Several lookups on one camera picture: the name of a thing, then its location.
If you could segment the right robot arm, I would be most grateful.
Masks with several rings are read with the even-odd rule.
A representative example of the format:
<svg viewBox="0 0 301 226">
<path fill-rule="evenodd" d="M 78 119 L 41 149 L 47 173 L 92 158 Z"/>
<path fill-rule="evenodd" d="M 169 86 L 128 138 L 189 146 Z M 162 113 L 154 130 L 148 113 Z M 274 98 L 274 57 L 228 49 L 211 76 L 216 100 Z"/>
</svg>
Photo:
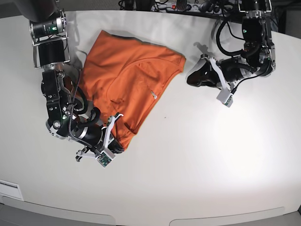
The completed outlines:
<svg viewBox="0 0 301 226">
<path fill-rule="evenodd" d="M 76 161 L 93 158 L 106 167 L 123 150 L 111 132 L 121 114 L 101 125 L 100 110 L 88 107 L 79 87 L 80 76 L 66 71 L 71 57 L 64 10 L 56 0 L 17 0 L 15 5 L 29 20 L 34 67 L 43 70 L 41 91 L 46 98 L 49 133 L 83 145 Z"/>
</svg>

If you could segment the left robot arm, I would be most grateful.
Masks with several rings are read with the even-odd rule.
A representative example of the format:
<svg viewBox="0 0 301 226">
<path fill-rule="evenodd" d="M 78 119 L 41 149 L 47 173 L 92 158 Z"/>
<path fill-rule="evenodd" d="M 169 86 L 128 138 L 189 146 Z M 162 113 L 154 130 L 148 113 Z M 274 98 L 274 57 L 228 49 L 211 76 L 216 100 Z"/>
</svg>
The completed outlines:
<svg viewBox="0 0 301 226">
<path fill-rule="evenodd" d="M 188 76 L 188 85 L 219 90 L 229 88 L 233 95 L 241 82 L 269 76 L 275 70 L 276 52 L 270 28 L 272 5 L 269 0 L 206 0 L 200 11 L 221 12 L 223 21 L 215 39 L 218 49 L 227 59 L 214 60 L 214 64 L 222 71 L 222 77 L 219 77 L 209 56 L 202 54 L 203 65 Z M 229 22 L 242 24 L 241 40 L 244 41 L 244 47 L 241 50 L 227 51 L 222 47 L 221 32 Z"/>
</svg>

